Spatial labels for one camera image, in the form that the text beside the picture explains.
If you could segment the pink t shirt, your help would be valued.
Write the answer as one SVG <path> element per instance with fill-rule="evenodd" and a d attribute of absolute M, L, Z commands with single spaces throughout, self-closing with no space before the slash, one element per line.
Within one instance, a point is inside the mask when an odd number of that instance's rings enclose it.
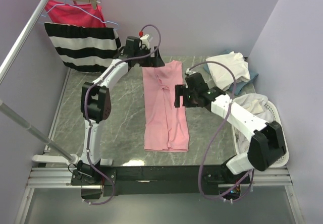
<path fill-rule="evenodd" d="M 189 132 L 184 107 L 176 108 L 175 86 L 183 83 L 182 62 L 160 68 L 143 68 L 145 104 L 144 149 L 187 152 Z"/>

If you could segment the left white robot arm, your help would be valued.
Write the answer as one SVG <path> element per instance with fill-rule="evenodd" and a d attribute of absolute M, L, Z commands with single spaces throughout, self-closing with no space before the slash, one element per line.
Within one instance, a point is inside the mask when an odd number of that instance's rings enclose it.
<path fill-rule="evenodd" d="M 110 66 L 94 81 L 82 86 L 81 112 L 85 122 L 83 152 L 76 164 L 73 178 L 84 179 L 94 185 L 102 180 L 99 169 L 100 142 L 103 124 L 111 114 L 111 90 L 132 67 L 163 67 L 159 49 L 150 47 L 152 36 L 139 33 L 139 37 L 127 37 L 126 44 L 114 56 Z"/>

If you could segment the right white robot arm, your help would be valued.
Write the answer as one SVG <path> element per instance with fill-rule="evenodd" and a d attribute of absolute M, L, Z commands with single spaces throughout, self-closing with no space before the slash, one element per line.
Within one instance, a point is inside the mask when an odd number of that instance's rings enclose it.
<path fill-rule="evenodd" d="M 218 87 L 209 88 L 200 73 L 185 77 L 185 85 L 175 86 L 175 107 L 204 107 L 227 120 L 250 142 L 246 152 L 225 161 L 222 179 L 233 183 L 239 174 L 256 169 L 265 171 L 287 154 L 283 128 L 280 123 L 263 120 L 242 106 L 232 102 L 230 96 Z"/>

